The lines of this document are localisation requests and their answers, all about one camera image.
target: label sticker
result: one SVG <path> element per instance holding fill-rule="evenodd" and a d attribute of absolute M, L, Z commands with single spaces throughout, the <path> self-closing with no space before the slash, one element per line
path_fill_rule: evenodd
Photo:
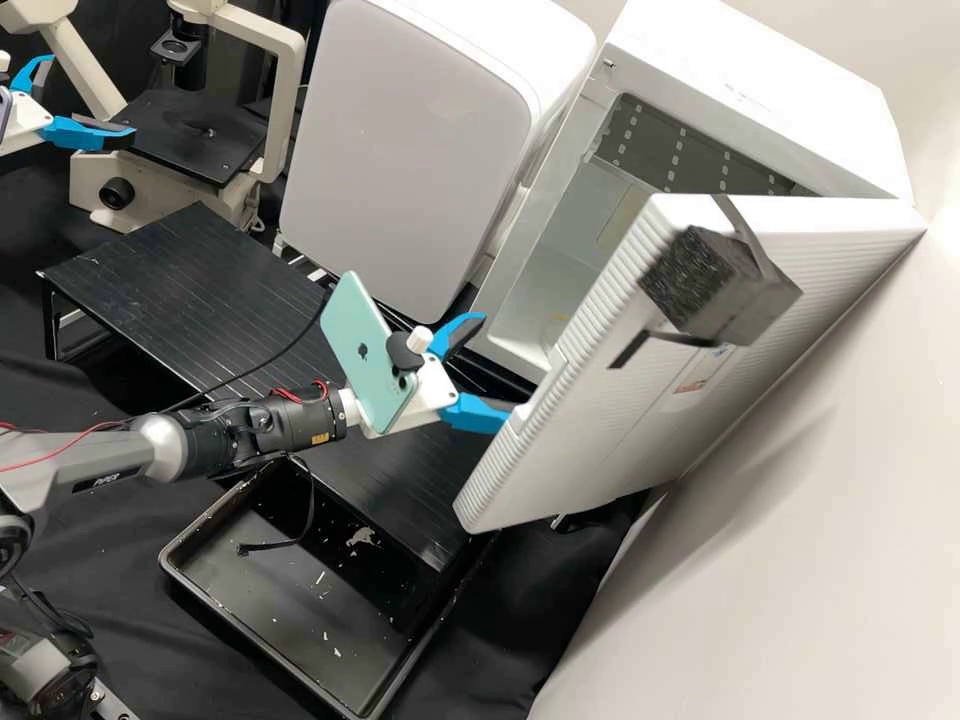
<path fill-rule="evenodd" d="M 703 391 L 713 377 L 720 372 L 724 363 L 733 357 L 736 349 L 735 345 L 724 343 L 720 347 L 704 351 L 700 360 L 684 373 L 680 382 L 674 387 L 673 394 L 685 395 Z"/>

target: red wire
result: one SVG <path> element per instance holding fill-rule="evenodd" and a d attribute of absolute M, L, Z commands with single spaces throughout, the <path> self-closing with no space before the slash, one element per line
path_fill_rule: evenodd
<path fill-rule="evenodd" d="M 75 438 L 73 438 L 73 440 L 71 440 L 70 442 L 64 443 L 63 445 L 58 447 L 56 450 L 51 450 L 46 455 L 41 455 L 40 457 L 33 458 L 32 460 L 24 460 L 23 462 L 19 462 L 14 465 L 7 465 L 5 467 L 0 467 L 0 472 L 10 472 L 11 470 L 19 470 L 20 468 L 28 467 L 29 465 L 36 465 L 37 463 L 41 463 L 44 460 L 50 460 L 51 458 L 55 458 L 60 453 L 65 452 L 66 450 L 69 450 L 78 442 L 80 442 L 85 437 L 87 437 L 87 435 L 90 435 L 91 433 L 95 433 L 97 430 L 105 430 L 108 427 L 116 427 L 117 425 L 125 425 L 125 424 L 126 423 L 124 423 L 121 420 L 113 420 L 110 422 L 97 423 L 93 427 L 90 427 L 84 430 L 82 433 L 80 433 Z"/>
<path fill-rule="evenodd" d="M 320 400 L 326 400 L 328 397 L 330 397 L 330 390 L 327 388 L 327 384 L 323 380 L 320 378 L 314 378 L 313 384 L 323 390 L 323 395 L 320 396 Z"/>
<path fill-rule="evenodd" d="M 270 391 L 270 394 L 271 394 L 271 395 L 279 395 L 279 396 L 282 397 L 284 400 L 289 400 L 290 402 L 295 402 L 297 405 L 303 405 L 303 400 L 301 400 L 300 398 L 298 398 L 296 395 L 294 395 L 292 392 L 290 392 L 290 391 L 287 390 L 286 388 L 273 388 L 273 389 Z"/>

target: white knob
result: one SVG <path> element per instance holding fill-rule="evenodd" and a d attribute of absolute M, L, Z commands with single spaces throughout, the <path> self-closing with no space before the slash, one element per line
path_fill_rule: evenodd
<path fill-rule="evenodd" d="M 410 333 L 410 337 L 407 338 L 407 350 L 417 355 L 423 355 L 432 342 L 433 333 L 430 332 L 430 328 L 417 325 Z"/>

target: gray robot arm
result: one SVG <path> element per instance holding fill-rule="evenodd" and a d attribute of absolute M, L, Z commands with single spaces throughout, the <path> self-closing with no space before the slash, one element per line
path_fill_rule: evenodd
<path fill-rule="evenodd" d="M 349 390 L 312 387 L 289 397 L 141 415 L 79 439 L 0 435 L 0 578 L 40 535 L 49 513 L 78 493 L 130 478 L 171 483 L 217 475 L 340 440 L 348 425 L 341 393 L 352 401 Z"/>

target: blue clamp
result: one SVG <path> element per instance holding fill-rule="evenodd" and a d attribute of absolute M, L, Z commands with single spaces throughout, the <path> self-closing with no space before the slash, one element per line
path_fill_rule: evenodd
<path fill-rule="evenodd" d="M 37 68 L 48 61 L 56 60 L 55 55 L 38 55 L 20 68 L 10 83 L 10 89 L 33 95 L 33 76 Z M 135 128 L 109 127 L 109 123 L 99 123 L 100 127 L 84 125 L 72 118 L 57 115 L 49 125 L 40 128 L 37 134 L 46 142 L 67 150 L 115 150 L 126 147 L 136 132 Z"/>
<path fill-rule="evenodd" d="M 458 315 L 434 333 L 433 342 L 427 352 L 436 355 L 441 362 L 449 359 L 480 332 L 486 319 L 484 313 Z"/>
<path fill-rule="evenodd" d="M 460 393 L 457 401 L 437 410 L 440 419 L 450 427 L 482 435 L 496 435 L 510 417 L 506 406 L 497 407 L 492 400 Z"/>
<path fill-rule="evenodd" d="M 18 72 L 10 82 L 10 89 L 15 92 L 22 92 L 25 95 L 33 94 L 33 74 L 43 63 L 56 60 L 56 55 L 38 55 L 28 62 Z"/>
<path fill-rule="evenodd" d="M 128 144 L 124 140 L 130 138 L 136 129 L 106 130 L 57 115 L 52 123 L 37 132 L 48 143 L 59 148 L 100 151 L 124 147 Z"/>

